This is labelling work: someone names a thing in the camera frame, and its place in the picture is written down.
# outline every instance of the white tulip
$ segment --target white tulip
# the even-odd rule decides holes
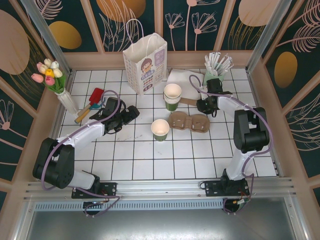
[[[50,66],[51,69],[58,69],[59,63],[57,61],[53,61]]]
[[[48,68],[51,67],[51,63],[52,63],[52,61],[51,61],[49,58],[46,58],[46,59],[44,60],[44,64],[45,64]]]
[[[63,73],[59,70],[59,68],[53,69],[53,74],[56,78],[61,78]]]
[[[39,72],[41,74],[45,74],[47,69],[48,69],[48,67],[46,65],[42,64],[41,67],[39,68]]]

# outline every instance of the tulip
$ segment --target tulip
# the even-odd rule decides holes
[[[43,63],[42,62],[38,62],[37,64],[36,64],[36,68],[38,69],[38,71],[40,72],[40,67],[43,65]]]
[[[53,61],[50,66],[51,69],[58,69],[59,63],[57,61]]]
[[[49,58],[46,58],[46,59],[44,60],[44,64],[45,64],[48,68],[51,67],[51,63],[52,63],[52,61],[51,61]]]
[[[52,69],[48,68],[47,70],[45,70],[45,75],[54,78],[55,74],[54,71],[52,71]]]
[[[55,79],[51,76],[45,76],[45,83],[48,85],[48,86],[52,86],[55,84]]]
[[[37,83],[42,83],[44,81],[44,77],[42,75],[36,74],[36,73],[32,74],[31,78],[33,80],[35,80]]]
[[[41,67],[38,68],[39,72],[42,74],[45,74],[47,69],[48,69],[48,67],[44,64],[42,64]]]
[[[53,69],[53,73],[56,78],[61,78],[63,75],[62,72],[59,70],[59,68]]]

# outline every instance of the white tiled floor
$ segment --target white tiled floor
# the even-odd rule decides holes
[[[191,71],[205,74],[204,69]],[[162,92],[166,82],[138,96],[130,88],[125,70],[77,71],[71,95],[82,109],[89,102],[94,88],[114,90],[120,93],[126,106],[136,106],[140,115],[116,134],[106,134],[75,153],[75,168],[98,175],[103,181],[120,180],[173,180],[219,178],[230,163],[236,149],[233,142],[234,120],[219,110],[217,116],[208,116],[211,124],[207,133],[171,129],[163,142],[153,140],[151,123],[156,119],[168,119]],[[224,91],[255,106],[247,74],[244,69],[232,69],[222,83]],[[178,111],[188,115],[200,114],[194,106],[180,104]],[[81,122],[89,119],[92,110]],[[66,113],[61,136],[74,132],[80,126],[75,116]],[[257,177],[276,176],[270,154],[255,157],[247,174]]]

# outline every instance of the pink tulip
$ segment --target pink tulip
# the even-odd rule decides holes
[[[38,71],[39,71],[39,73],[41,73],[40,72],[40,67],[43,65],[43,63],[41,63],[41,62],[38,62],[37,64],[36,64],[36,68],[38,69]]]
[[[42,83],[44,81],[44,77],[40,74],[32,74],[31,78],[35,80],[37,83]]]
[[[53,84],[55,84],[55,79],[51,76],[46,76],[45,77],[45,83],[48,85],[48,86],[52,86]]]

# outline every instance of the red spatula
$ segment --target red spatula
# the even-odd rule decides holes
[[[93,93],[91,94],[91,97],[89,98],[90,103],[87,106],[85,106],[84,109],[82,109],[80,112],[78,112],[78,116],[81,116],[82,114],[84,114],[85,111],[87,111],[93,104],[99,103],[103,93],[104,93],[103,89],[96,87],[93,90]]]

